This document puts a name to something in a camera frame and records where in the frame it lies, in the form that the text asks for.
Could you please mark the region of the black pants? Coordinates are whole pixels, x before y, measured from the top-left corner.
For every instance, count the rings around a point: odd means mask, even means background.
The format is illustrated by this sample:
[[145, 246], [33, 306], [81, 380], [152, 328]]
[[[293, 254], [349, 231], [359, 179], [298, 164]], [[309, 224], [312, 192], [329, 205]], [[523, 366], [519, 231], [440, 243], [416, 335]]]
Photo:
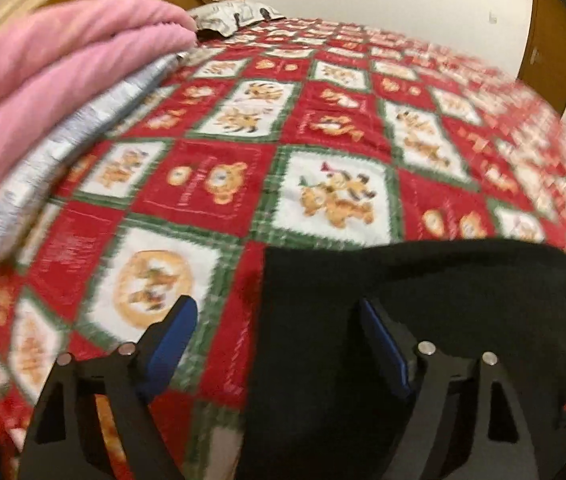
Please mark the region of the black pants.
[[361, 325], [365, 299], [450, 356], [494, 353], [536, 479], [566, 479], [566, 254], [499, 238], [268, 249], [239, 478], [385, 479], [397, 416]]

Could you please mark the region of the grey white pillow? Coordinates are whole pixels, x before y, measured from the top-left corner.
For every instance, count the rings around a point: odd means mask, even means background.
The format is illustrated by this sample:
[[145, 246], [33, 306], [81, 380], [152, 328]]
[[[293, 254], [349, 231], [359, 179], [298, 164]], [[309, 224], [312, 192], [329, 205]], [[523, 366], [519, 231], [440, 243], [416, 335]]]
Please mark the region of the grey white pillow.
[[0, 260], [14, 251], [67, 167], [123, 119], [189, 55], [172, 53], [97, 94], [51, 129], [0, 182]]

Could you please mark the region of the pink folded blanket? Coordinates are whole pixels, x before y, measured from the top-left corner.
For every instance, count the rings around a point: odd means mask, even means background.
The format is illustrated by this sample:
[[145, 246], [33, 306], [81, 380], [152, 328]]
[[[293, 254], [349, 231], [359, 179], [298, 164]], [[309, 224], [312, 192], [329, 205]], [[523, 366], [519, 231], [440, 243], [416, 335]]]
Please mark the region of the pink folded blanket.
[[0, 29], [0, 181], [64, 117], [127, 75], [196, 44], [161, 0], [74, 0]]

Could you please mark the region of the red teddy bear bedspread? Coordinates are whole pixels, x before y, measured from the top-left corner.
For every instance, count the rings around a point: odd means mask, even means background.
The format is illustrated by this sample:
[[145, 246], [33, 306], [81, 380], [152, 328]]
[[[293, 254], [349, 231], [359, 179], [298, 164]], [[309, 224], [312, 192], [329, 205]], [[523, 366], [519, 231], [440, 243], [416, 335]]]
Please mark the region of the red teddy bear bedspread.
[[385, 30], [290, 18], [206, 42], [26, 218], [0, 266], [0, 437], [56, 355], [199, 324], [152, 411], [190, 479], [239, 451], [263, 254], [499, 236], [566, 250], [566, 125], [519, 81]]

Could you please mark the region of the brown wooden door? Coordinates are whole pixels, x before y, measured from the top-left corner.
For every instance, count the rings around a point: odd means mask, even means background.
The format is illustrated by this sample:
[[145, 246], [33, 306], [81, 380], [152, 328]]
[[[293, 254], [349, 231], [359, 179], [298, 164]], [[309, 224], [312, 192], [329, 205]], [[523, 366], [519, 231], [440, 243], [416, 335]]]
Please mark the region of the brown wooden door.
[[566, 6], [532, 0], [528, 39], [517, 78], [562, 116], [566, 110]]

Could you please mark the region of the grey patterned pillow far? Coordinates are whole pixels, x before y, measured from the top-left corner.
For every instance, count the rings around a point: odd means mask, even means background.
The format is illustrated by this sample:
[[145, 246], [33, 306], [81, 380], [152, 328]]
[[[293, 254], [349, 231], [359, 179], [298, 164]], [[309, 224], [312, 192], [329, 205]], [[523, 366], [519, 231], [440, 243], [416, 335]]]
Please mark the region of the grey patterned pillow far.
[[198, 36], [233, 36], [239, 30], [261, 22], [283, 20], [285, 15], [266, 3], [225, 0], [204, 4], [187, 11], [197, 27]]

